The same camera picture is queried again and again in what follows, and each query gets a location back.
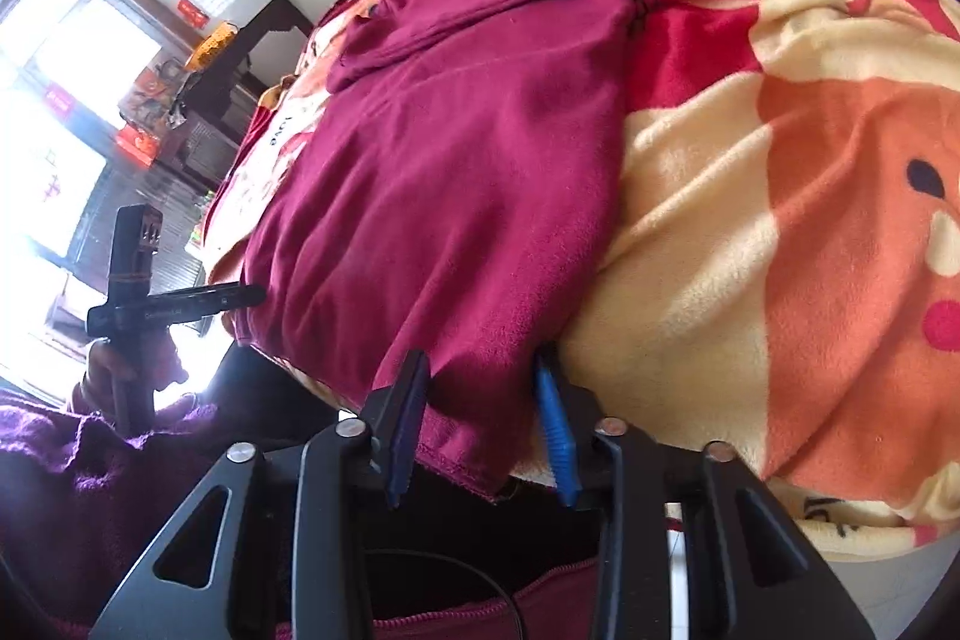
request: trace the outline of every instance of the black cable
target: black cable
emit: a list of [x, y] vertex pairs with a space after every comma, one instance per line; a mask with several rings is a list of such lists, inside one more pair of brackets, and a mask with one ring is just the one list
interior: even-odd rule
[[493, 578], [491, 578], [483, 570], [478, 570], [471, 564], [467, 564], [465, 561], [459, 560], [459, 558], [454, 557], [445, 557], [443, 554], [430, 554], [426, 551], [408, 551], [403, 548], [377, 548], [372, 551], [364, 552], [369, 557], [411, 557], [411, 558], [429, 558], [429, 560], [434, 561], [445, 561], [447, 564], [456, 564], [458, 567], [462, 567], [468, 572], [472, 572], [477, 578], [481, 578], [488, 586], [496, 591], [501, 600], [504, 600], [507, 603], [507, 608], [510, 608], [510, 613], [514, 616], [514, 626], [517, 628], [517, 640], [527, 640], [527, 624], [523, 622], [523, 614], [520, 613], [520, 606], [517, 604], [517, 600], [512, 598], [512, 596], [507, 592], [507, 590], [498, 584]]

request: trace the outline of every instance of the white floor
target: white floor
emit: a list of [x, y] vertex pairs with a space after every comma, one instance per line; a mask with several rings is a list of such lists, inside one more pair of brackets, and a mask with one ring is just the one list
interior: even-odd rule
[[[683, 535], [669, 531], [672, 640], [688, 640], [688, 591]], [[877, 640], [896, 640], [920, 612], [960, 552], [960, 534], [904, 557], [830, 565], [863, 611]]]

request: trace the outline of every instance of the black cartoon eye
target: black cartoon eye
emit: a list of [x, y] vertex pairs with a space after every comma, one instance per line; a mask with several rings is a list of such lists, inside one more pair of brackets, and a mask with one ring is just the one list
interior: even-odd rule
[[940, 179], [937, 170], [927, 162], [920, 161], [919, 158], [914, 158], [906, 165], [906, 181], [914, 191], [921, 194], [930, 194], [938, 199], [947, 195], [944, 181]]

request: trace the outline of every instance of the patterned blanket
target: patterned blanket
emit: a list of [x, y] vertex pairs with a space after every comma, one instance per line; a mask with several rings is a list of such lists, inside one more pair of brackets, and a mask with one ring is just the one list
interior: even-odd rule
[[[206, 225], [211, 282], [310, 133], [353, 0], [254, 124]], [[960, 6], [642, 0], [619, 228], [560, 338], [660, 441], [726, 439], [834, 558], [960, 518]], [[304, 378], [335, 398], [336, 387]], [[550, 480], [536, 456], [515, 474]]]

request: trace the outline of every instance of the metal bolt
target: metal bolt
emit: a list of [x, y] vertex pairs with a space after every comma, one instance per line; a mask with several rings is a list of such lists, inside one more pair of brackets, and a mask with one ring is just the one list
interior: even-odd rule
[[627, 422], [622, 418], [602, 418], [597, 421], [593, 430], [597, 434], [606, 434], [607, 437], [622, 437], [623, 434], [627, 434], [629, 428]]
[[337, 434], [340, 437], [360, 437], [360, 434], [366, 432], [367, 424], [359, 418], [347, 418], [337, 424]]
[[736, 448], [728, 442], [723, 442], [722, 439], [716, 439], [707, 445], [707, 458], [712, 459], [712, 461], [722, 461], [723, 463], [733, 461], [737, 458]]
[[227, 458], [234, 464], [243, 464], [256, 456], [256, 445], [253, 442], [234, 442], [227, 450]]

